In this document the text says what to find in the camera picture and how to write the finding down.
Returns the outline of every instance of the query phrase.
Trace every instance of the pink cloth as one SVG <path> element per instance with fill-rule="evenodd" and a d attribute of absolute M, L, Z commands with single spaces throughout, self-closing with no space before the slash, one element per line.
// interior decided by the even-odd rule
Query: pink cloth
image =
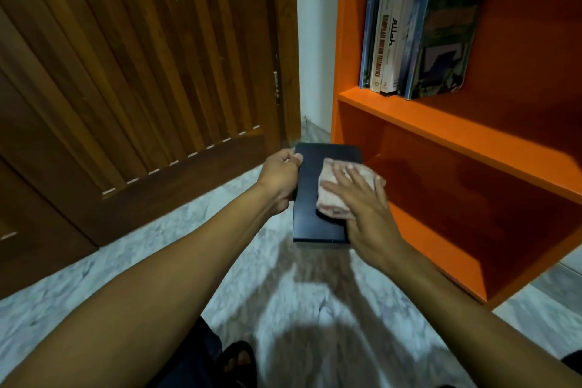
<path fill-rule="evenodd" d="M 334 195 L 333 193 L 325 190 L 320 184 L 321 181 L 331 181 L 334 182 L 335 184 L 338 183 L 338 180 L 335 178 L 335 175 L 333 174 L 332 170 L 332 166 L 334 164 L 337 164 L 342 169 L 342 172 L 348 179 L 350 179 L 350 176 L 346 171 L 346 167 L 348 164 L 353 165 L 357 169 L 358 173 L 362 176 L 362 178 L 366 180 L 368 185 L 372 187 L 372 190 L 374 191 L 375 191 L 374 177 L 376 176 L 376 172 L 374 172 L 369 167 L 364 166 L 364 164 L 336 161 L 332 160 L 331 158 L 326 158 L 324 160 L 324 165 L 323 168 L 321 169 L 321 174 L 319 175 L 318 183 L 319 188 L 316 204 L 317 210 L 319 210 L 324 215 L 329 216 L 330 218 L 353 219 L 354 216 L 352 215 L 352 212 L 350 212 L 350 209 L 348 209 L 348 207 L 342 201 L 342 199 L 339 198 L 338 195 Z M 386 185 L 386 180 L 381 179 L 381 182 L 382 187 L 384 187 Z"/>

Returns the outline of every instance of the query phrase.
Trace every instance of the door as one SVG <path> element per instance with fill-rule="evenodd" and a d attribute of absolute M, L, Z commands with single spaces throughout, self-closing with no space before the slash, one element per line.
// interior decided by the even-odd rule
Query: door
<path fill-rule="evenodd" d="M 0 299 L 97 248 L 0 160 Z"/>
<path fill-rule="evenodd" d="M 96 244 L 280 148 L 268 0 L 0 7 L 0 154 Z"/>

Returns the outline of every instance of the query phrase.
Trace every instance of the bookshelf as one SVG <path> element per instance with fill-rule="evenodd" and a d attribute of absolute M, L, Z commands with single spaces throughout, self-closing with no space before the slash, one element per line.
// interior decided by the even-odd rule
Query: bookshelf
<path fill-rule="evenodd" d="M 408 242 L 488 306 L 582 243 L 582 5 L 485 0 L 463 88 L 359 89 L 366 0 L 339 0 L 332 142 L 362 147 Z"/>

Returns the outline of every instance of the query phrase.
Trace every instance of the door hinge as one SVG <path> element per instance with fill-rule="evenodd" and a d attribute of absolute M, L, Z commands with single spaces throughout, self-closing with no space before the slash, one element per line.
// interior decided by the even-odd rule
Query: door hinge
<path fill-rule="evenodd" d="M 277 99 L 277 105 L 281 102 L 281 92 L 279 89 L 279 73 L 277 71 L 273 71 L 273 76 L 275 77 L 275 98 Z"/>

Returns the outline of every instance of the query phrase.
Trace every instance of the forearm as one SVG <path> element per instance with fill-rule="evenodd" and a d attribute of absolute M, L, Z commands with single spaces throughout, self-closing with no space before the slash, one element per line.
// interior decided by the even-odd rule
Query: forearm
<path fill-rule="evenodd" d="M 447 280 L 410 248 L 389 277 L 480 387 L 573 387 L 582 377 Z"/>
<path fill-rule="evenodd" d="M 199 229 L 120 274 L 74 310 L 6 385 L 147 383 L 267 221 L 271 207 L 267 191 L 253 186 Z"/>

